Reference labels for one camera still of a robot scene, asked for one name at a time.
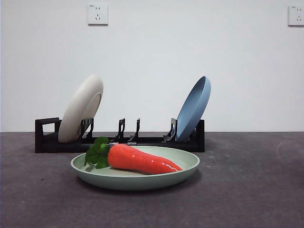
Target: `gray carpet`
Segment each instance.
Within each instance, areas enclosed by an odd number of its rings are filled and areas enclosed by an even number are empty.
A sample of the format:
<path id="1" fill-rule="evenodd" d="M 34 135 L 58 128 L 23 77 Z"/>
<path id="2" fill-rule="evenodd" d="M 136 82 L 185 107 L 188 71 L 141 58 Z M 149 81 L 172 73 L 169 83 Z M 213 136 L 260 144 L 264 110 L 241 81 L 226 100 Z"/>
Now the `gray carpet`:
<path id="1" fill-rule="evenodd" d="M 77 154 L 35 154 L 1 133 L 2 228 L 303 228 L 304 133 L 206 133 L 186 181 L 123 192 L 80 180 Z"/>

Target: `plate rim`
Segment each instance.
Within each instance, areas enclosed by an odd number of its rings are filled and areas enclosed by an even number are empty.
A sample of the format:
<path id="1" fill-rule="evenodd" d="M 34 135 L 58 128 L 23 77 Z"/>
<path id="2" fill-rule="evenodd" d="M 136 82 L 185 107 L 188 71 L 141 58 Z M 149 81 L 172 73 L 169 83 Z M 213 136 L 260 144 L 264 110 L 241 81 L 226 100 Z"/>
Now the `plate rim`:
<path id="1" fill-rule="evenodd" d="M 110 178 L 148 178 L 148 177 L 159 177 L 159 176 L 167 176 L 167 175 L 174 175 L 174 174 L 177 174 L 177 173 L 182 173 L 182 172 L 186 172 L 186 171 L 189 171 L 189 170 L 192 170 L 193 168 L 197 167 L 199 164 L 200 164 L 200 158 L 191 153 L 191 152 L 188 152 L 188 151 L 184 151 L 184 150 L 180 150 L 180 149 L 176 149 L 176 148 L 171 148 L 171 147 L 164 147 L 164 146 L 138 146 L 138 147 L 158 147 L 158 148 L 170 148 L 170 149 L 173 149 L 173 150 L 178 150 L 178 151 L 181 151 L 181 152 L 185 152 L 185 153 L 189 153 L 191 154 L 192 156 L 194 156 L 196 159 L 197 159 L 197 162 L 195 163 L 195 165 L 191 166 L 190 168 L 187 168 L 187 169 L 184 169 L 184 170 L 180 170 L 180 171 L 176 171 L 176 172 L 167 172 L 167 173 L 161 173 L 161 174 L 149 174 L 149 175 L 142 175 L 142 176 L 127 176 L 127 177 L 124 177 L 124 176 L 109 176 L 109 175 L 101 175 L 101 174 L 97 174 L 97 173 L 91 173 L 91 172 L 88 172 L 88 171 L 84 171 L 84 170 L 81 170 L 79 168 L 77 168 L 73 162 L 78 158 L 78 157 L 81 157 L 83 155 L 85 155 L 86 153 L 82 153 L 80 155 L 77 155 L 76 157 L 74 157 L 70 164 L 71 164 L 71 167 L 73 169 L 75 169 L 76 171 L 78 172 L 81 172 L 81 173 L 85 173 L 85 174 L 89 174 L 89 175 L 94 175 L 94 176 L 99 176 L 99 177 L 110 177 Z"/>

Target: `white plate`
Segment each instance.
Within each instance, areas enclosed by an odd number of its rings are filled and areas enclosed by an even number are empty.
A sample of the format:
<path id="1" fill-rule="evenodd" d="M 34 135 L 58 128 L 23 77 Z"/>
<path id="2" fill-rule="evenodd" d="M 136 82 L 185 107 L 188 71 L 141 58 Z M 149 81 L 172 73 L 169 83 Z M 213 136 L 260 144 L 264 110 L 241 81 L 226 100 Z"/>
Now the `white plate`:
<path id="1" fill-rule="evenodd" d="M 81 121 L 94 118 L 103 91 L 103 82 L 97 75 L 91 75 L 81 84 L 62 118 L 58 133 L 59 142 L 72 142 L 79 137 Z"/>
<path id="2" fill-rule="evenodd" d="M 147 175 L 135 171 L 118 170 L 112 167 L 96 169 L 85 163 L 85 153 L 75 157 L 71 166 L 78 176 L 92 185 L 113 190 L 151 190 L 168 187 L 180 183 L 196 170 L 200 159 L 193 153 L 156 146 L 134 146 L 146 153 L 165 157 L 182 168 L 181 171 Z"/>

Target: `blue plate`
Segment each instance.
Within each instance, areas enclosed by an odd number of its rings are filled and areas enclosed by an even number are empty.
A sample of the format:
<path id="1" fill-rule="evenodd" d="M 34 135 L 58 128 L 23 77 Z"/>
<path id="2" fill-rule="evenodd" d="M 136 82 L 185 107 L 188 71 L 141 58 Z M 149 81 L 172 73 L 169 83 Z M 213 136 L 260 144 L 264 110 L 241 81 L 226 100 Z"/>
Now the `blue plate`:
<path id="1" fill-rule="evenodd" d="M 181 143 L 187 140 L 194 131 L 205 111 L 210 92 L 211 84 L 205 76 L 192 88 L 177 117 L 176 142 Z"/>

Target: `orange carrot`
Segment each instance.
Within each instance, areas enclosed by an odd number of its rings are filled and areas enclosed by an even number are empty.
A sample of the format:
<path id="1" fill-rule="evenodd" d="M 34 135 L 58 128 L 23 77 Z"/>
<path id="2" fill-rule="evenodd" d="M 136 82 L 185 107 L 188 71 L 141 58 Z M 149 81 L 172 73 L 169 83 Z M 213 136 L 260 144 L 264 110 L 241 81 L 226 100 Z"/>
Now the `orange carrot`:
<path id="1" fill-rule="evenodd" d="M 142 152 L 134 147 L 116 144 L 108 154 L 108 163 L 118 169 L 138 170 L 150 174 L 180 171 L 169 159 Z"/>

